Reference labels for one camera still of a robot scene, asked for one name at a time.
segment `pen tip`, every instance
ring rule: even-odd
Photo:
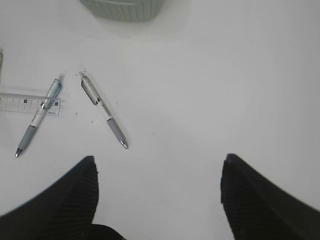
[[[19,157],[21,153],[22,153],[22,149],[18,148],[15,152],[15,158]]]
[[[123,146],[125,149],[128,149],[128,148],[129,148],[129,147],[128,147],[128,144],[125,143],[124,141],[121,141],[121,144],[122,144],[122,146]]]

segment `pen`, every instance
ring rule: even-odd
[[[49,88],[48,92],[46,93],[46,100],[42,101],[40,104],[41,108],[36,111],[29,127],[25,131],[25,134],[19,143],[19,146],[15,152],[15,157],[19,157],[19,155],[27,148],[31,139],[35,135],[39,124],[41,123],[42,119],[44,118],[46,111],[50,108],[52,102],[54,101],[53,98],[56,98],[62,88],[62,80],[64,76],[59,74],[59,76],[53,81],[51,87]]]
[[[129,147],[128,147],[125,135],[122,133],[116,120],[111,115],[109,109],[107,108],[106,104],[104,103],[104,101],[100,97],[100,95],[97,92],[97,90],[95,89],[94,85],[92,84],[90,79],[85,75],[84,72],[80,71],[79,74],[81,76],[81,86],[82,86],[83,90],[88,95],[88,97],[92,101],[93,105],[97,105],[102,110],[102,112],[104,113],[104,115],[106,117],[106,122],[108,123],[109,127],[113,131],[113,133],[116,136],[116,138],[118,139],[118,141],[122,144],[122,146],[125,149],[128,149]]]

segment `pen grip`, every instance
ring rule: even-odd
[[[26,149],[29,143],[31,142],[31,139],[34,137],[36,131],[37,131],[37,127],[29,125],[29,127],[25,131],[25,134],[21,142],[19,143],[18,148],[23,150]]]
[[[106,121],[109,125],[109,127],[111,128],[112,132],[114,133],[114,135],[116,136],[116,138],[118,139],[119,142],[126,141],[126,137],[125,135],[122,133],[120,127],[118,126],[117,122],[113,119],[110,118],[108,121]]]

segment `pen barrel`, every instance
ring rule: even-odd
[[[18,148],[22,150],[26,149],[29,143],[31,142],[31,139],[34,137],[36,131],[37,131],[36,127],[29,125],[29,127],[27,128],[27,130],[23,135],[21,142],[19,143]]]
[[[62,89],[62,75],[60,74],[59,77],[57,79],[55,79],[53,81],[53,83],[51,84],[48,92],[46,93],[46,97],[48,99],[44,100],[41,103],[41,107],[45,110],[47,110],[48,108],[50,108],[51,104],[54,101],[54,98],[56,98],[60,92],[60,90]]]
[[[100,95],[96,90],[95,86],[92,84],[91,80],[87,76],[82,77],[81,86],[90,98],[90,100],[92,101],[92,103],[94,105],[97,105],[100,99]]]
[[[116,136],[118,141],[119,142],[125,142],[126,141],[126,137],[123,134],[123,132],[121,131],[121,129],[118,126],[117,122],[113,118],[110,118],[106,122],[108,123],[109,127],[111,128],[112,132],[114,133],[114,135]]]

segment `gray pen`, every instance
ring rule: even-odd
[[[60,74],[51,84],[48,92],[46,93],[47,99],[42,101],[40,104],[40,109],[36,111],[29,127],[25,131],[25,134],[19,143],[19,146],[15,152],[15,157],[19,157],[19,155],[27,148],[31,139],[34,137],[39,124],[41,123],[42,119],[44,118],[47,110],[50,108],[54,98],[56,98],[62,88],[62,79],[64,76]]]
[[[118,141],[122,144],[122,146],[125,149],[128,149],[129,147],[128,147],[125,135],[122,133],[117,122],[112,117],[110,111],[108,110],[106,104],[104,103],[104,101],[100,97],[99,93],[97,92],[97,90],[93,86],[92,82],[86,76],[86,74],[84,72],[80,71],[79,74],[81,76],[81,86],[82,86],[83,90],[88,95],[88,97],[90,98],[92,103],[94,105],[97,105],[102,110],[102,112],[104,113],[104,115],[106,117],[106,122],[108,123],[109,127],[113,131],[113,133],[116,136],[116,138],[118,139]]]

